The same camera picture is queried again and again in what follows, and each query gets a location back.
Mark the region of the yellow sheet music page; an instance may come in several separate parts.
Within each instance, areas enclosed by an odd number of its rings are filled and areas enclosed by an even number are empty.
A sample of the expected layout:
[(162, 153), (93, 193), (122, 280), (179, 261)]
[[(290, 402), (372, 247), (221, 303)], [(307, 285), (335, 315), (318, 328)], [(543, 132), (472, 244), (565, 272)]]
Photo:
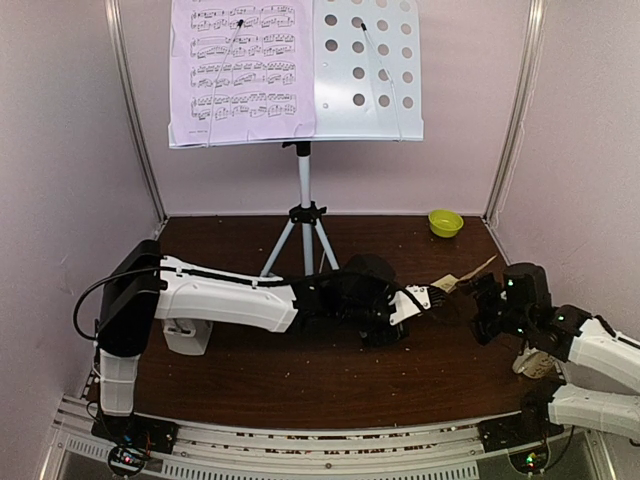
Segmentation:
[(431, 286), (437, 287), (443, 290), (445, 293), (451, 293), (457, 288), (459, 284), (461, 284), (462, 282), (471, 280), (474, 276), (476, 276), (477, 274), (485, 270), (495, 259), (496, 259), (496, 255), (490, 257), (488, 260), (486, 260), (483, 264), (478, 266), (476, 269), (463, 275), (460, 278), (454, 276), (453, 274), (447, 274), (441, 277), (440, 279), (432, 282)]

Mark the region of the white folding music stand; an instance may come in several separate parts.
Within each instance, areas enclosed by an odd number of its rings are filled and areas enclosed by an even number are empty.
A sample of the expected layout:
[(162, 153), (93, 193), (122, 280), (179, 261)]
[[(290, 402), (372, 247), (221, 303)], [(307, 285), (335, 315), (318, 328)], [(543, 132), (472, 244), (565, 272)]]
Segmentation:
[(310, 1), (313, 4), (316, 131), (287, 143), (300, 178), (303, 262), (314, 270), (313, 246), (329, 240), (311, 198), (310, 147), (320, 141), (420, 141), (421, 59), (418, 6), (413, 1)]

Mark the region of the purple sheet music page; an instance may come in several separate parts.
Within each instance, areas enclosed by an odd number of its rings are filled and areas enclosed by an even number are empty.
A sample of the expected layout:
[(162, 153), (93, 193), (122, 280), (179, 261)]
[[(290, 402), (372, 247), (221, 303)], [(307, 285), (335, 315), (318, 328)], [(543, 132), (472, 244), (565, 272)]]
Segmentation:
[(311, 138), (310, 1), (175, 1), (169, 52), (172, 149)]

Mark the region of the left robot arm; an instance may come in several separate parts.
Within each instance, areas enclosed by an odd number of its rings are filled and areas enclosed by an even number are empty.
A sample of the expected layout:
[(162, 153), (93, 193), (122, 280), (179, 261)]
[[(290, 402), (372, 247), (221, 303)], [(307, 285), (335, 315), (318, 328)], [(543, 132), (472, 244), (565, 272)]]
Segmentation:
[(138, 362), (156, 320), (181, 330), (171, 348), (181, 354), (206, 344), (213, 323), (235, 324), (285, 333), (311, 321), (356, 325), (373, 344), (401, 339), (404, 322), (430, 306), (401, 286), (393, 269), (377, 256), (357, 255), (350, 264), (299, 278), (256, 277), (189, 264), (164, 255), (155, 240), (141, 241), (107, 277), (77, 300), (72, 322), (94, 291), (102, 292), (99, 317), (91, 334), (98, 355), (99, 410), (106, 429), (123, 444), (137, 442), (144, 424), (134, 415)]

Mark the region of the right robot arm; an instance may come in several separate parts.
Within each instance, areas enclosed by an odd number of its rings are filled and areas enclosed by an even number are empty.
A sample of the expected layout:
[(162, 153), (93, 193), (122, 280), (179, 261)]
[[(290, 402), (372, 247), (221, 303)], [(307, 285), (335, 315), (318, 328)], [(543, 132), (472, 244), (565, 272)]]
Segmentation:
[(552, 359), (594, 370), (628, 388), (617, 394), (545, 381), (521, 402), (512, 430), (530, 442), (551, 428), (576, 426), (639, 440), (639, 342), (615, 330), (600, 315), (552, 303), (545, 269), (530, 262), (508, 266), (500, 280), (491, 273), (462, 281), (476, 302), (471, 329), (486, 345), (501, 334)]

